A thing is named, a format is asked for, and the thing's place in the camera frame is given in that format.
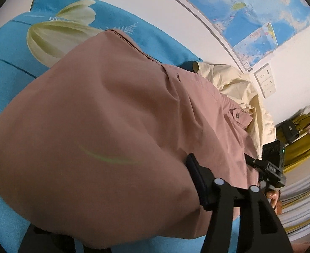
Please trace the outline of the person right hand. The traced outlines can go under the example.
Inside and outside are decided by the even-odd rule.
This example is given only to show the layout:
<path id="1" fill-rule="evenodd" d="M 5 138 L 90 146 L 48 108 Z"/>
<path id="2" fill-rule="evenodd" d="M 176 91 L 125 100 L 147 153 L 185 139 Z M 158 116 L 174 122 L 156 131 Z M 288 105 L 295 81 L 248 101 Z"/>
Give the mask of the person right hand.
<path id="1" fill-rule="evenodd" d="M 273 208 L 273 210 L 275 211 L 275 213 L 277 215 L 280 215 L 282 213 L 282 204 L 281 204 L 281 200 L 280 200 L 280 195 L 281 195 L 280 190 L 272 190 L 272 189 L 268 188 L 265 181 L 259 181 L 258 184 L 259 184 L 261 191 L 265 195 L 265 197 L 269 200 L 269 203 L 270 203 L 271 207 Z"/>

